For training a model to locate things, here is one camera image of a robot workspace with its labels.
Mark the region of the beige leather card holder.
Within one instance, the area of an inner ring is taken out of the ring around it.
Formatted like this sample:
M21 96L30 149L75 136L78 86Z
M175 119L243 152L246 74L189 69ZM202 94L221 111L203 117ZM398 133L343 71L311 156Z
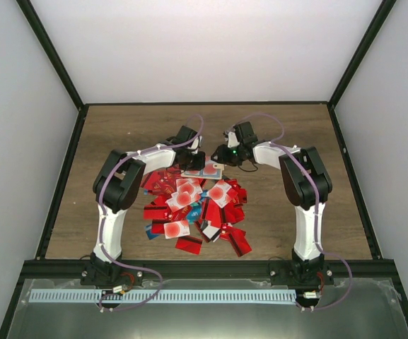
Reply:
M181 174L184 178L221 179L225 165L208 160L201 170L187 170Z

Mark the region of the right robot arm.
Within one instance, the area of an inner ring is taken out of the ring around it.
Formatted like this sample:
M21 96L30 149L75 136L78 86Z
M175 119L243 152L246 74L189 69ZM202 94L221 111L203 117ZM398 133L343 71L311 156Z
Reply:
M284 190L295 207L296 240L292 249L292 278L306 285L323 269L322 214L332 181L315 147L286 147L261 141L248 121L223 132L225 143L212 154L217 163L239 167L245 161L267 165L281 172Z

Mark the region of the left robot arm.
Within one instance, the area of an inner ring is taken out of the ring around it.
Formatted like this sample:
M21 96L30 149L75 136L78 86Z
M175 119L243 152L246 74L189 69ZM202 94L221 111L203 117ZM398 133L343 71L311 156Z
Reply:
M181 126L176 136L132 152L112 150L99 171L93 193L98 203L99 225L96 244L86 266L88 279L96 285L114 285L122 277L122 230L125 215L135 202L144 175L173 165L204 166L199 151L201 131Z

